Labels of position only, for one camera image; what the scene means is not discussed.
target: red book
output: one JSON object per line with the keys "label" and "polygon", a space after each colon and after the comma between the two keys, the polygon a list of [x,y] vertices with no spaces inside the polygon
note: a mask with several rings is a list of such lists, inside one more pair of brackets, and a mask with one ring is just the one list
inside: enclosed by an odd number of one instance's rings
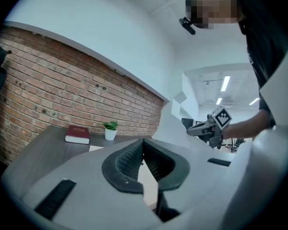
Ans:
{"label": "red book", "polygon": [[88,144],[90,142],[90,134],[88,132],[88,128],[70,125],[66,132],[65,141]]}

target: person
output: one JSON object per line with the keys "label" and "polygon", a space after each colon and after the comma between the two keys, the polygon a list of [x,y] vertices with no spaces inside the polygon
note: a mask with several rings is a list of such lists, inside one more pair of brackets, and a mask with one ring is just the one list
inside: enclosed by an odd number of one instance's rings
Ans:
{"label": "person", "polygon": [[[186,0],[186,17],[199,28],[238,23],[246,36],[250,63],[259,89],[269,80],[288,50],[288,36],[270,12],[276,0]],[[259,94],[259,112],[249,120],[228,125],[223,139],[253,138],[274,125],[269,107]]]}

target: brick wall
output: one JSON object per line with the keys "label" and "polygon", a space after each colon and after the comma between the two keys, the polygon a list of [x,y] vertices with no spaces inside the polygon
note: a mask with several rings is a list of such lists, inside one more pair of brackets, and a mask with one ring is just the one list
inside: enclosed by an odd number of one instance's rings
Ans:
{"label": "brick wall", "polygon": [[103,134],[117,121],[119,136],[151,136],[163,100],[97,59],[58,41],[5,27],[0,45],[11,50],[0,91],[0,160],[10,163],[49,125],[86,126]]}

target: green plant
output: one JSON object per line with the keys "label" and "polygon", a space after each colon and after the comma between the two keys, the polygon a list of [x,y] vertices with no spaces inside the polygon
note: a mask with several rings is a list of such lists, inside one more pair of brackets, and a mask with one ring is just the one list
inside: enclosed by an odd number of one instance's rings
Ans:
{"label": "green plant", "polygon": [[111,121],[110,123],[104,123],[104,127],[109,130],[116,130],[117,126],[117,122],[114,121]]}

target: fluorescent light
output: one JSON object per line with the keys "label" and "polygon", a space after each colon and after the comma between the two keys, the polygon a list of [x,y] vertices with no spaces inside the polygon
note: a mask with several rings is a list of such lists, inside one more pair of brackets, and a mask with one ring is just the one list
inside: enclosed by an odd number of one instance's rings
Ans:
{"label": "fluorescent light", "polygon": [[258,101],[259,100],[259,98],[256,98],[255,100],[253,100],[251,103],[250,103],[250,105],[253,105],[256,101]]}
{"label": "fluorescent light", "polygon": [[230,76],[225,76],[221,91],[225,91],[229,82]]}
{"label": "fluorescent light", "polygon": [[217,100],[216,104],[217,104],[217,105],[220,105],[220,103],[221,103],[221,100],[222,100],[222,98],[218,98],[218,100]]}

